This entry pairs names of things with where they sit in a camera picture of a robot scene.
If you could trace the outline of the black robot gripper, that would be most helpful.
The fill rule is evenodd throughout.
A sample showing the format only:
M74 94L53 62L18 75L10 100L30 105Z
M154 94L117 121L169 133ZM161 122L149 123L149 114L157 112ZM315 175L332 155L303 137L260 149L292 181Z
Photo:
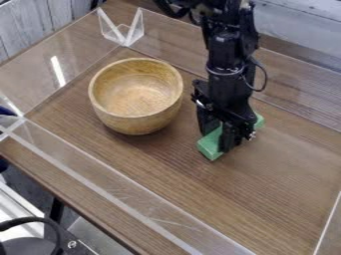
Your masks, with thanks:
M255 92L256 68L207 68L208 80L195 80L192 100L197 106L197 121L203 135L223 125L219 149L231 152L243 139L256 133L257 116L249 104Z

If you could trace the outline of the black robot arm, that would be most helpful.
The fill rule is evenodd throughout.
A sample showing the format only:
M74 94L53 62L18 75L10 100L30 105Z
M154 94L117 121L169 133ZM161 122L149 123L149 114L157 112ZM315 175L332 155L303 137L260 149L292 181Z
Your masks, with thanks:
M192 82L192 100L204 136L231 152L256 135L259 117L249 100L255 87L259 33L249 0L154 0L165 14L188 17L201 27L208 49L208 79Z

